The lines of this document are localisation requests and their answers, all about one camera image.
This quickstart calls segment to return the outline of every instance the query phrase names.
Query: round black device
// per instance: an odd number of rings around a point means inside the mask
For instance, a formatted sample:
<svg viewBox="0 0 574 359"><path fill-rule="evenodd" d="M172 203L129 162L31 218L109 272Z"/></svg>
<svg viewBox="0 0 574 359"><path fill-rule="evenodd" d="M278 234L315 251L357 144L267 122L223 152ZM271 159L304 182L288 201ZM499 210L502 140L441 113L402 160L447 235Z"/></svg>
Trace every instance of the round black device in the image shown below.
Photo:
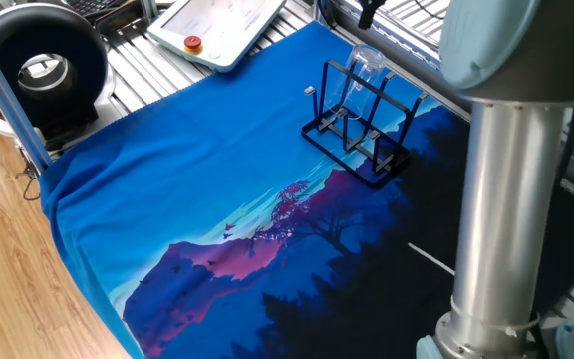
<svg viewBox="0 0 574 359"><path fill-rule="evenodd" d="M28 71L33 60L46 67L41 76ZM97 118L108 58L99 34L74 11L33 3L0 12L0 69L46 140L65 140Z"/></svg>

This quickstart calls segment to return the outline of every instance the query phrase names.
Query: metal cylinder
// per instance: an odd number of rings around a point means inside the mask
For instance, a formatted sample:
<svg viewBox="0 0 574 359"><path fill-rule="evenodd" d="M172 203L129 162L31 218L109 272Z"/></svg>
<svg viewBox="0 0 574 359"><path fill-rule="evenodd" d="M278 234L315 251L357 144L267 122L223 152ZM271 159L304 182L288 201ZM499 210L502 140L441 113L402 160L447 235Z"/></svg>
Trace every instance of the metal cylinder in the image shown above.
<svg viewBox="0 0 574 359"><path fill-rule="evenodd" d="M473 105L453 310L437 331L445 354L521 358L527 350L564 111Z"/></svg>

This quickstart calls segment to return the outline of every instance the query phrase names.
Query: tablet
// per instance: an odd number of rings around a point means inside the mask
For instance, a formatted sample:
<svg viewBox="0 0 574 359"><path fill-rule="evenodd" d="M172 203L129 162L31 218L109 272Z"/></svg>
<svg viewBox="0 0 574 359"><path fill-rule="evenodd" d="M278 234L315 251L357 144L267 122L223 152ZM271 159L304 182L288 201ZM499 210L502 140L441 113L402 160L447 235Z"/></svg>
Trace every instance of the tablet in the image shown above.
<svg viewBox="0 0 574 359"><path fill-rule="evenodd" d="M165 47L214 71L236 66L286 0L178 0L147 31Z"/></svg>

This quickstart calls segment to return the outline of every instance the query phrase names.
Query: red emergency stop button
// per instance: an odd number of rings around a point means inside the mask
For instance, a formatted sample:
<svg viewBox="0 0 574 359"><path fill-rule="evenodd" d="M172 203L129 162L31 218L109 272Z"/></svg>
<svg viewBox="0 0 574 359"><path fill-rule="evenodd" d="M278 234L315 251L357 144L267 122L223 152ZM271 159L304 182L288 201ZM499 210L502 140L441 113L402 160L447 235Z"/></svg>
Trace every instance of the red emergency stop button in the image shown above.
<svg viewBox="0 0 574 359"><path fill-rule="evenodd" d="M198 54L203 50L203 43L198 36L187 36L184 44L185 51L191 54Z"/></svg>

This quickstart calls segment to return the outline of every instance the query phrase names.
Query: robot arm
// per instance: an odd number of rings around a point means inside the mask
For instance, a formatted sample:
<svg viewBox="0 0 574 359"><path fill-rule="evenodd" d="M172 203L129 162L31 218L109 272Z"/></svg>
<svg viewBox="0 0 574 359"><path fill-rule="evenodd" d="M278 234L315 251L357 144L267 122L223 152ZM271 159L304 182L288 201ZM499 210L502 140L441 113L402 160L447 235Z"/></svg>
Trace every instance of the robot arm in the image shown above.
<svg viewBox="0 0 574 359"><path fill-rule="evenodd" d="M361 0L359 27L383 3ZM574 105L574 1L451 0L440 56L473 111L451 312L418 358L536 358L526 336Z"/></svg>

